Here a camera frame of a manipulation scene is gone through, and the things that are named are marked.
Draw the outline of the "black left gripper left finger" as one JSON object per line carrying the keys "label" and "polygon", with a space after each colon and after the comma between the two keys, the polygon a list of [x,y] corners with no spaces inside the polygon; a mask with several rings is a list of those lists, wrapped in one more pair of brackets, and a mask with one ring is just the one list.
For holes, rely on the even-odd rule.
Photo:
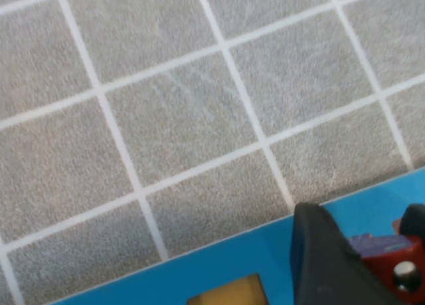
{"label": "black left gripper left finger", "polygon": [[321,205],[296,205],[290,265],[295,304],[400,304]]}

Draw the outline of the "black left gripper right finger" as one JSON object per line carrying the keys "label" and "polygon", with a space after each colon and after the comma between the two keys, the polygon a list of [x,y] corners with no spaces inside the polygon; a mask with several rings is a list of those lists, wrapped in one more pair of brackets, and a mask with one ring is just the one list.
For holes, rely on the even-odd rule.
{"label": "black left gripper right finger", "polygon": [[399,233],[401,235],[425,237],[425,205],[410,204],[400,221]]}

